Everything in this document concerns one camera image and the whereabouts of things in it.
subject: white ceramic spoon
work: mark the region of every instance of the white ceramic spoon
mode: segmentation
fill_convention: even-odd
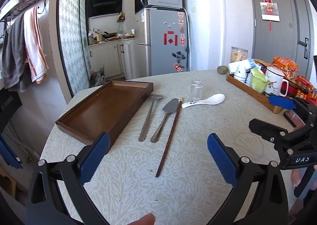
[[[213,96],[209,97],[206,100],[194,101],[194,102],[187,102],[182,104],[182,108],[187,108],[192,105],[199,105],[199,104],[207,104],[207,105],[217,105],[224,101],[225,95],[224,94],[214,94]]]

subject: human hand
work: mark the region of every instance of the human hand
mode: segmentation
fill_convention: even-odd
[[[143,216],[141,219],[134,221],[128,225],[154,225],[155,216],[152,213],[149,213]]]

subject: wall shelf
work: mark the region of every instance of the wall shelf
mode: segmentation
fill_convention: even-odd
[[[0,22],[12,21],[17,15],[19,15],[24,9],[38,2],[39,0],[10,0],[0,10]]]

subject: towel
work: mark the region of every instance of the towel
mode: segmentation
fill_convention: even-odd
[[[31,8],[24,13],[24,40],[32,82],[40,84],[49,68],[42,50],[37,7]]]
[[[4,88],[9,91],[24,92],[32,86],[31,71],[26,62],[23,21],[22,15],[4,31],[1,65]]]

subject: silver refrigerator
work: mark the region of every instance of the silver refrigerator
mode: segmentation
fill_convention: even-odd
[[[135,15],[139,77],[187,70],[187,23],[179,10],[143,9]]]

